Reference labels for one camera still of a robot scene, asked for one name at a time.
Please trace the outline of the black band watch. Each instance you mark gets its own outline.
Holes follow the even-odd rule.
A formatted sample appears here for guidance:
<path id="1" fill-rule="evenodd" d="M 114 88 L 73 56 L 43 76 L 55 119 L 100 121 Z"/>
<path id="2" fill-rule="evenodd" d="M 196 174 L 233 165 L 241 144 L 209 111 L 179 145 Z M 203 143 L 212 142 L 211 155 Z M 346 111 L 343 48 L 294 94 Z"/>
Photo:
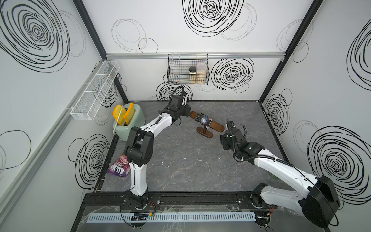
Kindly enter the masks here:
<path id="1" fill-rule="evenodd" d="M 195 121 L 197 121 L 197 122 L 201 122 L 201 119 L 202 119 L 202 115 L 197 114 L 197 115 L 195 116 Z"/>

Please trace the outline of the blue translucent watch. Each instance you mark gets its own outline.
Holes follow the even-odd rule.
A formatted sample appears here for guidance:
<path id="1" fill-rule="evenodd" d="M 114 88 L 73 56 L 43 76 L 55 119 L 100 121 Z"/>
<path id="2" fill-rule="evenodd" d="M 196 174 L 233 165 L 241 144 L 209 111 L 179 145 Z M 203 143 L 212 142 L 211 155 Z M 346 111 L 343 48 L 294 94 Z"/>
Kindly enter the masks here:
<path id="1" fill-rule="evenodd" d="M 208 121 L 209 121 L 208 116 L 203 115 L 203 117 L 201 118 L 201 124 L 205 126 L 205 125 L 207 125 Z"/>

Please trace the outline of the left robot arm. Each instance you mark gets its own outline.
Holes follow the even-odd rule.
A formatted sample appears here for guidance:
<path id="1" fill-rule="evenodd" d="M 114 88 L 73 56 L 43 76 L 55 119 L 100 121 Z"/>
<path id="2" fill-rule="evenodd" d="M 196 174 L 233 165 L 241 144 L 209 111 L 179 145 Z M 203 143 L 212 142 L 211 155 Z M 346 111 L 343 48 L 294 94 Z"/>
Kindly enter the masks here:
<path id="1" fill-rule="evenodd" d="M 124 154 L 131 171 L 129 200 L 137 208 L 144 208 L 148 201 L 146 180 L 147 164 L 154 152 L 154 139 L 165 128 L 171 126 L 182 116 L 190 115 L 190 106 L 168 104 L 158 112 L 158 116 L 141 127 L 132 127 L 125 145 Z"/>

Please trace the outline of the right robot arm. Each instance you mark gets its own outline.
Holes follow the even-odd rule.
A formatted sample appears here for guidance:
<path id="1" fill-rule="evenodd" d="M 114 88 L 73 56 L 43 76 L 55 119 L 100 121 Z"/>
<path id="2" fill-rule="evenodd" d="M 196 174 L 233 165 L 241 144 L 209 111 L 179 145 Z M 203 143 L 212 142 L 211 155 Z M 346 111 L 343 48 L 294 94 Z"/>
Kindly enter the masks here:
<path id="1" fill-rule="evenodd" d="M 259 184 L 249 197 L 255 208 L 277 205 L 301 212 L 320 228 L 327 228 L 336 217 L 340 200 L 330 178 L 306 173 L 278 158 L 264 146 L 247 142 L 238 132 L 221 135 L 220 143 L 224 150 L 234 152 L 238 162 L 249 162 L 262 168 L 292 187 L 292 190 L 285 190 Z"/>

